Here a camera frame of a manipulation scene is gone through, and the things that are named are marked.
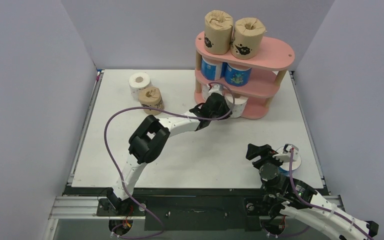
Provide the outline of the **brown paper roll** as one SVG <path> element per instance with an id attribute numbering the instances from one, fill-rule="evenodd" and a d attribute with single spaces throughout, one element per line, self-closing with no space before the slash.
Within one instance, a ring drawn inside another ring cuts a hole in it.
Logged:
<path id="1" fill-rule="evenodd" d="M 240 60 L 255 57 L 266 33 L 265 25 L 255 17 L 245 17 L 237 20 L 234 25 L 230 52 Z"/>

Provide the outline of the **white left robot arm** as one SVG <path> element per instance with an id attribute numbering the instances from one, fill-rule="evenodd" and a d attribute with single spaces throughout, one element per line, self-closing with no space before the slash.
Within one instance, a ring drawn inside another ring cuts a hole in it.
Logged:
<path id="1" fill-rule="evenodd" d="M 148 115 L 128 140 L 129 155 L 124 168 L 120 168 L 112 152 L 108 152 L 119 174 L 116 184 L 106 194 L 109 208 L 116 215 L 123 215 L 129 210 L 128 200 L 133 198 L 135 185 L 143 170 L 160 156 L 170 137 L 206 128 L 211 121 L 228 119 L 232 112 L 225 97 L 220 92 L 214 92 L 206 102 L 183 114 L 170 112 L 167 118 Z"/>

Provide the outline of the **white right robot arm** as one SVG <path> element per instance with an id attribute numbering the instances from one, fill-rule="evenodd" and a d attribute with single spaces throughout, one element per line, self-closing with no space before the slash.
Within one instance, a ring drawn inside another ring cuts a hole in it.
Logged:
<path id="1" fill-rule="evenodd" d="M 292 173 L 301 166 L 299 149 L 290 143 L 277 150 L 265 144 L 248 144 L 246 159 L 258 170 L 262 196 L 247 198 L 248 216 L 267 215 L 261 223 L 270 236 L 279 237 L 283 222 L 273 223 L 278 216 L 298 220 L 331 240 L 372 240 L 379 231 L 374 221 L 357 219 L 326 199 L 319 191 Z"/>

